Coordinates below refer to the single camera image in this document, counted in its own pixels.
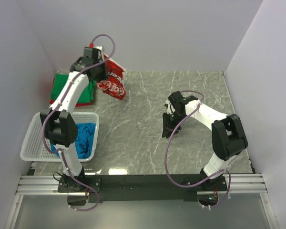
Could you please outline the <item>white t shirt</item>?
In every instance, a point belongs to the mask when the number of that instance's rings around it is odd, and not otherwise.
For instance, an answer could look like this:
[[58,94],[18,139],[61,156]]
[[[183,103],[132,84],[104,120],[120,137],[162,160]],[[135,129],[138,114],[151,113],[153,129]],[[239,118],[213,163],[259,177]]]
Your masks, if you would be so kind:
[[123,83],[125,69],[112,58],[109,58],[105,63],[105,67],[108,79],[96,83],[97,87],[102,90],[103,93],[115,99],[123,100],[126,96],[126,89]]

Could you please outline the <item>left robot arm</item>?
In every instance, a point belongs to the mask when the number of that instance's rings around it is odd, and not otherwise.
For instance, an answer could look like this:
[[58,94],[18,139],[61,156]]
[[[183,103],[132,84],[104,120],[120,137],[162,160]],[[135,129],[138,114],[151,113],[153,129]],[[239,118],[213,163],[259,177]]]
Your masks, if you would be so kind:
[[75,106],[88,84],[94,80],[107,79],[105,58],[101,46],[84,48],[80,57],[70,68],[67,82],[55,102],[40,112],[42,140],[49,141],[55,150],[46,145],[52,154],[57,154],[63,165],[63,174],[59,180],[59,189],[79,192],[85,185],[85,175],[79,161],[75,141],[78,127],[72,117]]

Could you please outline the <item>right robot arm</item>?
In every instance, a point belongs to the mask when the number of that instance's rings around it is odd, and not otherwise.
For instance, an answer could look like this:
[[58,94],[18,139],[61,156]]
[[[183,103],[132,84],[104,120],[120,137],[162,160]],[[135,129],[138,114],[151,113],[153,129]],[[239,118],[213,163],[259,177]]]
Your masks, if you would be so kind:
[[182,185],[173,180],[165,166],[169,180],[182,188],[196,187],[209,183],[227,172],[227,168],[237,155],[248,147],[248,141],[241,119],[236,114],[221,113],[203,103],[203,98],[193,95],[184,97],[181,91],[169,95],[165,103],[167,112],[163,113],[162,137],[172,141],[174,135],[181,130],[181,125],[193,118],[211,130],[213,155],[201,170],[201,180],[194,184]]

